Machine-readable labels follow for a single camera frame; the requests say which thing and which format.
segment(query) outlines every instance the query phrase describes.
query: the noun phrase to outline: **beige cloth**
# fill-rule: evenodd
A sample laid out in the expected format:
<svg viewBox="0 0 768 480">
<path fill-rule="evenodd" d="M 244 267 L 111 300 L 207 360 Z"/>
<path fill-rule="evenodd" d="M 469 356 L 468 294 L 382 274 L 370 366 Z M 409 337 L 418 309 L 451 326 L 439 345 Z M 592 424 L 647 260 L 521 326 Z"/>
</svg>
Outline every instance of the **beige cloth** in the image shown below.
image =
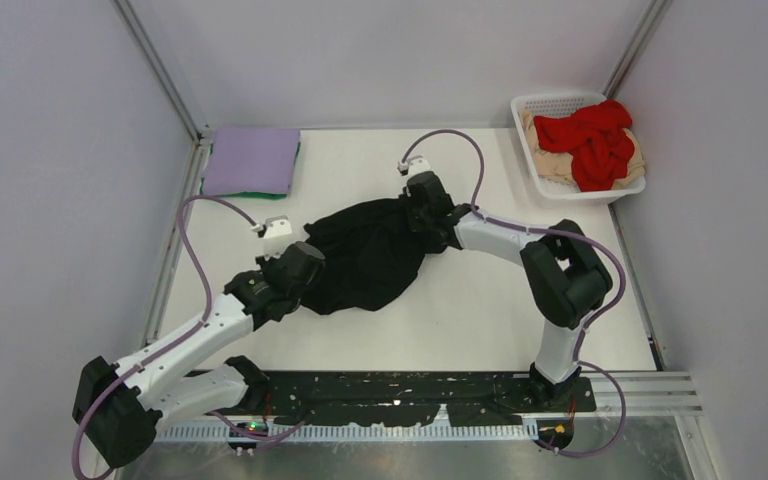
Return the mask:
<svg viewBox="0 0 768 480">
<path fill-rule="evenodd" d="M 537 127 L 534 126 L 534 115 L 530 110 L 520 112 L 522 119 L 522 128 L 525 130 L 525 140 L 528 142 L 528 148 L 531 150 L 531 158 L 534 159 L 534 167 L 537 174 L 541 177 L 558 183 L 575 185 L 575 179 L 572 178 L 572 155 L 569 153 L 552 153 L 540 148 L 540 141 L 537 139 Z M 631 143 L 634 144 L 634 155 L 628 161 L 628 176 L 614 180 L 612 190 L 623 189 L 635 179 L 642 177 L 645 173 L 643 153 L 640 151 L 640 144 L 634 138 L 631 130 L 624 129 Z"/>
</svg>

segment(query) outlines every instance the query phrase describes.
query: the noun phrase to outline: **gray floor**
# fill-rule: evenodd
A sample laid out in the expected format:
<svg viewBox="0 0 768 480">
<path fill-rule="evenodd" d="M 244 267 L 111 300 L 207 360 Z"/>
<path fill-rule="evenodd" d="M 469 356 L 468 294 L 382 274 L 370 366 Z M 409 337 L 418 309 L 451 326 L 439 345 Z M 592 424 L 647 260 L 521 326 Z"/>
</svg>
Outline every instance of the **gray floor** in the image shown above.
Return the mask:
<svg viewBox="0 0 768 480">
<path fill-rule="evenodd" d="M 602 445 L 616 423 L 577 419 L 570 450 Z M 693 478 L 672 417 L 630 418 L 622 441 L 586 460 L 556 457 L 520 441 L 288 444 L 254 457 L 236 457 L 229 451 L 221 444 L 157 445 L 120 473 L 120 479 Z"/>
</svg>

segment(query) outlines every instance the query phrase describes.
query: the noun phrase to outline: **purple folded cloth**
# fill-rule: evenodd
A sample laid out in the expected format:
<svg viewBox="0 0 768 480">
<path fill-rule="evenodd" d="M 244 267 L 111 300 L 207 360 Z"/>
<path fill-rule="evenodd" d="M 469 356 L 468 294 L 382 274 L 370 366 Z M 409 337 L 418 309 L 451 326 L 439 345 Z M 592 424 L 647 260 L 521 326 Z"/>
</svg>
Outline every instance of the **purple folded cloth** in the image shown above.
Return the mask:
<svg viewBox="0 0 768 480">
<path fill-rule="evenodd" d="M 204 169 L 206 195 L 287 195 L 299 147 L 299 130 L 220 127 Z"/>
</svg>

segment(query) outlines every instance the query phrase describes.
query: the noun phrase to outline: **white wall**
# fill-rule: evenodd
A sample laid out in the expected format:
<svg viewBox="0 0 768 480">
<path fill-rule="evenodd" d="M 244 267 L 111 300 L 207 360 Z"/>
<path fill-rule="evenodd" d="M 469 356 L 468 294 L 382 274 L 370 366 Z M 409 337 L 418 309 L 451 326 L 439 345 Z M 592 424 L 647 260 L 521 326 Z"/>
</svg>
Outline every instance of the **white wall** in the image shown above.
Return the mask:
<svg viewBox="0 0 768 480">
<path fill-rule="evenodd" d="M 509 125 L 511 99 L 545 87 L 601 91 L 649 0 L 135 3 L 211 126 L 440 127 Z"/>
<path fill-rule="evenodd" d="M 618 213 L 664 353 L 733 478 L 768 478 L 768 2 L 675 2 L 619 100 L 649 171 Z"/>
<path fill-rule="evenodd" d="M 71 477 L 82 365 L 135 347 L 190 140 L 108 1 L 0 1 L 0 480 Z"/>
</svg>

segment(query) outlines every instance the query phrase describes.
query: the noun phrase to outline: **red cloth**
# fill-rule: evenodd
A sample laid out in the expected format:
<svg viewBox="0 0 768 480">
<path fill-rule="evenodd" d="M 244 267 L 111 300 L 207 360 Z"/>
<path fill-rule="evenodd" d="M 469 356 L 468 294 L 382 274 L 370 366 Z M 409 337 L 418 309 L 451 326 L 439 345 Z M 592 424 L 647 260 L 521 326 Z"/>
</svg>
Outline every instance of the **red cloth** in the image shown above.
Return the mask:
<svg viewBox="0 0 768 480">
<path fill-rule="evenodd" d="M 540 148 L 572 154 L 572 177 L 582 192 L 610 190 L 628 176 L 634 144 L 623 128 L 631 116 L 619 102 L 606 100 L 565 118 L 534 117 Z"/>
</svg>

